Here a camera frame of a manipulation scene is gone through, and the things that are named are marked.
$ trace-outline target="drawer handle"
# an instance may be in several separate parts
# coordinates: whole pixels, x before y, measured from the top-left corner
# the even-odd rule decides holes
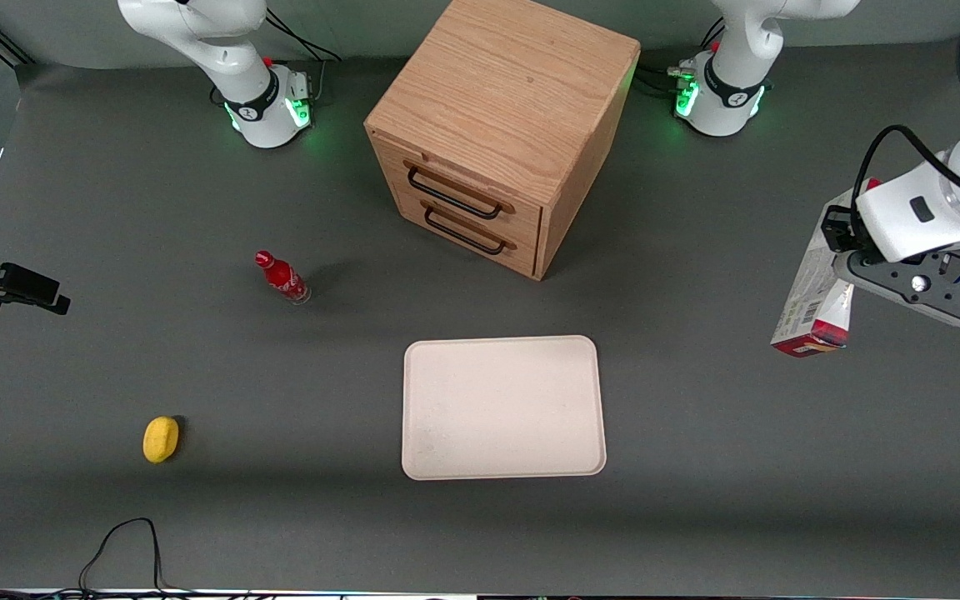
[[[430,197],[432,198],[438,198],[438,200],[442,200],[443,202],[446,202],[447,204],[453,206],[454,208],[461,208],[462,210],[464,210],[464,212],[469,213],[469,215],[473,215],[474,217],[480,217],[485,221],[491,221],[495,217],[498,217],[498,214],[503,211],[503,205],[500,205],[500,204],[496,204],[495,209],[492,210],[491,212],[484,212],[483,210],[472,208],[472,206],[465,204],[465,202],[462,202],[457,198],[449,197],[449,195],[442,193],[441,191],[435,189],[435,187],[428,187],[424,185],[424,183],[421,183],[417,181],[417,179],[415,179],[416,176],[417,176],[417,168],[410,167],[410,174],[407,175],[407,181],[410,182],[410,185],[415,187],[415,189],[418,189],[423,193],[430,195]]]
[[[475,242],[475,240],[472,240],[472,239],[469,239],[468,237],[463,236],[462,234],[460,234],[460,232],[456,232],[454,231],[454,229],[451,229],[450,227],[446,227],[446,225],[442,225],[433,221],[432,213],[434,212],[435,212],[434,208],[431,208],[431,206],[427,206],[426,210],[424,210],[424,222],[426,222],[429,225],[432,225],[432,227],[438,229],[438,231],[441,231],[454,239],[460,240],[460,242],[467,243],[469,244],[469,246],[476,248],[477,250],[479,250],[480,252],[483,252],[484,254],[490,254],[492,256],[495,256],[496,254],[502,254],[503,250],[506,250],[506,242],[504,242],[504,240],[503,242],[498,243],[498,247],[487,247],[480,242]]]

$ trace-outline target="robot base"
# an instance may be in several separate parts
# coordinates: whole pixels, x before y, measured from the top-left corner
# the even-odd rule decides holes
[[[279,97],[260,121],[236,118],[232,109],[225,107],[229,117],[232,117],[232,126],[256,148],[281,147],[293,140],[312,121],[306,73],[290,71],[283,65],[273,65],[269,71],[279,80]]]
[[[682,72],[701,73],[709,58],[713,53],[709,50],[700,52],[694,57],[681,61],[679,67]],[[724,138],[739,133],[747,121],[755,114],[758,114],[758,103],[765,94],[765,87],[754,95],[754,98],[744,98],[742,105],[738,107],[724,106],[720,95],[717,95],[705,78],[698,75],[692,75],[688,80],[687,87],[683,88],[677,95],[677,103],[673,107],[675,117],[687,121],[691,127],[699,133],[715,138]]]

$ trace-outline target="white tray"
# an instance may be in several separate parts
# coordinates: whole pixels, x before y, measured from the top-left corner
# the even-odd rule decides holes
[[[404,363],[402,470],[410,478],[555,478],[606,466],[591,339],[415,342]]]

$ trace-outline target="barcode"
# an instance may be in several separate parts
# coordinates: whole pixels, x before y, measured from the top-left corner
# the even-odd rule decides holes
[[[813,319],[813,316],[817,314],[817,308],[820,308],[820,301],[808,305],[807,311],[802,315],[802,324],[810,323]]]

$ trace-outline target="wooden cabinet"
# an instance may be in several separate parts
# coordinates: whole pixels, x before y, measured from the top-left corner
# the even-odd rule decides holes
[[[540,280],[637,58],[635,39],[529,0],[453,0],[365,121],[397,209]]]

